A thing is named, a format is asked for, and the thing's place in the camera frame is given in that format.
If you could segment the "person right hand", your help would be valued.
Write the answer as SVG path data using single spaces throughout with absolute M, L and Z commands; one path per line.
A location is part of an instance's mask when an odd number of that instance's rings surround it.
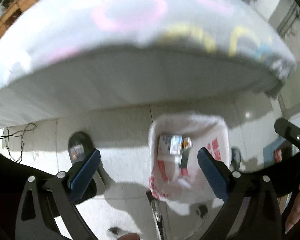
M 298 193 L 294 201 L 292 210 L 286 220 L 285 234 L 287 234 L 291 230 L 291 228 L 299 222 L 299 220 L 300 220 L 300 192 Z

